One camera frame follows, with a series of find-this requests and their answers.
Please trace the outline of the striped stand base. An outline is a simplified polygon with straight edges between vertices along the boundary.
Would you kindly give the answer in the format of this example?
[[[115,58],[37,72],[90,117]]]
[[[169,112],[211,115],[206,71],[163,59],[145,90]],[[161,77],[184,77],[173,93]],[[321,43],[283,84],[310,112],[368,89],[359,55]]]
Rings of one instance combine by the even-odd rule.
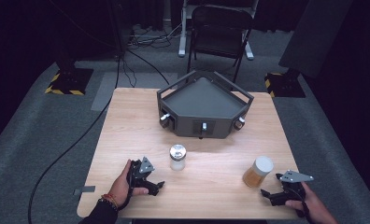
[[[59,70],[52,78],[45,93],[85,95],[93,70],[76,68],[73,62],[57,62],[56,64]]]
[[[264,77],[267,92],[274,97],[305,98],[298,81],[300,72],[289,68],[285,73],[267,73]]]

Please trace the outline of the dark tilted panel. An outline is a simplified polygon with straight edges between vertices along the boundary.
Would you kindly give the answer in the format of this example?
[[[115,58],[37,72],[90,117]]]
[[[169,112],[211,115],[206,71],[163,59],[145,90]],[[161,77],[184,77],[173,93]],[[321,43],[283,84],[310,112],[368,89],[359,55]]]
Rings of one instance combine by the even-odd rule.
[[[353,0],[309,0],[279,65],[287,77],[317,77]]]

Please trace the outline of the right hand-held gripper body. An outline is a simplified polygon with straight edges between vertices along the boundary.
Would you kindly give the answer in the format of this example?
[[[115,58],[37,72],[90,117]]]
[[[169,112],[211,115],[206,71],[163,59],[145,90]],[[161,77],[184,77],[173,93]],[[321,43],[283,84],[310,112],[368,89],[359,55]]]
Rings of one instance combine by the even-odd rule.
[[[313,181],[312,175],[304,175],[293,170],[288,170],[281,177],[281,187],[283,188],[282,205],[288,200],[302,201],[306,197],[305,189],[302,186],[303,182]]]

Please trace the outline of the person's left hand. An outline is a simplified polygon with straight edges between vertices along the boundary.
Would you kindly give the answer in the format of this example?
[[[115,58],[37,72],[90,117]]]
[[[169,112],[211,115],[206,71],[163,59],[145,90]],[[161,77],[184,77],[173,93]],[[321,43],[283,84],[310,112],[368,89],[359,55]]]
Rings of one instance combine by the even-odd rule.
[[[127,183],[127,174],[130,170],[131,161],[128,160],[121,174],[115,179],[110,190],[104,197],[113,203],[116,207],[122,207],[126,204],[129,192],[129,184]]]

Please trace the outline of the grey tape strip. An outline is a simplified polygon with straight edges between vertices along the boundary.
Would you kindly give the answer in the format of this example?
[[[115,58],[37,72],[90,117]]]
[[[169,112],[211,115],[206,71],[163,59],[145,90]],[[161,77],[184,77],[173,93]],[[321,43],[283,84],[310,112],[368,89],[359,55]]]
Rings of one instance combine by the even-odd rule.
[[[95,191],[95,186],[83,186],[77,189],[74,189],[73,195],[81,195],[83,192],[94,192]]]

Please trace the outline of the dark stand pole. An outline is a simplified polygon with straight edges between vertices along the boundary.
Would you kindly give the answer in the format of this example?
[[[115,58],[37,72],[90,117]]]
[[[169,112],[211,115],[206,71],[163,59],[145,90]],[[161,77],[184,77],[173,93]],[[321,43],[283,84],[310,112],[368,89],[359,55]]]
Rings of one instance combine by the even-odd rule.
[[[107,0],[108,15],[114,35],[115,48],[122,58],[133,33],[130,0]]]

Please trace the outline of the black folding chair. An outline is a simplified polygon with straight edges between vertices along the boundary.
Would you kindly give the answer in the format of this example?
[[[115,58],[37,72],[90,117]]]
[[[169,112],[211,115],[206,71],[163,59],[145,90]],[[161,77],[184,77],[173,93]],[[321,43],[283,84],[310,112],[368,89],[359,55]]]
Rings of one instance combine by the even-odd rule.
[[[252,16],[244,9],[214,5],[198,6],[192,12],[192,35],[187,72],[198,53],[234,59],[236,82],[243,54],[253,26]]]

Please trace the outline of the person's right hand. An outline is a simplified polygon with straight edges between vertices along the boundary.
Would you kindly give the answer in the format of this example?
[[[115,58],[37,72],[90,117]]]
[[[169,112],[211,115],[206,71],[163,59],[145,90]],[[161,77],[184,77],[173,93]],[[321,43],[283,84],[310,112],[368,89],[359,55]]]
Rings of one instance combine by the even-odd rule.
[[[309,216],[314,224],[338,224],[336,218],[330,213],[318,195],[305,183],[302,183],[305,189],[305,204],[309,210]]]

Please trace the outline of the grey corner rack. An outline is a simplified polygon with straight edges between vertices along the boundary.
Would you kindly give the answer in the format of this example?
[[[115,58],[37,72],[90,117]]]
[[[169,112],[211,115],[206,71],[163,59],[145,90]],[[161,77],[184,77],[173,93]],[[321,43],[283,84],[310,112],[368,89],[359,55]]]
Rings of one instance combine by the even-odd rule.
[[[225,138],[241,130],[253,96],[217,72],[191,71],[157,91],[160,125],[178,136]]]

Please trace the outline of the amber jar with white lid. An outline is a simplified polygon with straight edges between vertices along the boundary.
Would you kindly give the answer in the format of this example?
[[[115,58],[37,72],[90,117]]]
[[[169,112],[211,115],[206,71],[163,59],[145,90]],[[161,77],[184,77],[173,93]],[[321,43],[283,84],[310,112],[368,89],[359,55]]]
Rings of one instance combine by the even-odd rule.
[[[274,163],[270,158],[260,156],[243,174],[243,181],[249,187],[259,187],[273,168]]]

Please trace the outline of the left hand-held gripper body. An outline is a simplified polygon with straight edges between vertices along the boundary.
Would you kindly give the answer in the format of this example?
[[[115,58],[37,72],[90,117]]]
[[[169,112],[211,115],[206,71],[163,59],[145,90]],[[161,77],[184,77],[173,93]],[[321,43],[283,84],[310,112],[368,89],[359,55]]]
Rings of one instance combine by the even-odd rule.
[[[147,157],[142,160],[131,161],[130,170],[126,177],[130,188],[155,189],[157,185],[147,180],[147,177],[154,170],[154,166]]]

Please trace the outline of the glass shaker with silver lid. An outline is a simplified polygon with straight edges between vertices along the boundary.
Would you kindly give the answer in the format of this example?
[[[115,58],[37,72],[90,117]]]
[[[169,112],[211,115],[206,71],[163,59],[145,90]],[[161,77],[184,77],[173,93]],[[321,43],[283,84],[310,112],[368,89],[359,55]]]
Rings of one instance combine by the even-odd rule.
[[[181,171],[185,168],[185,160],[186,160],[186,154],[187,150],[185,146],[180,144],[175,144],[171,146],[169,150],[170,154],[170,167],[174,171]]]

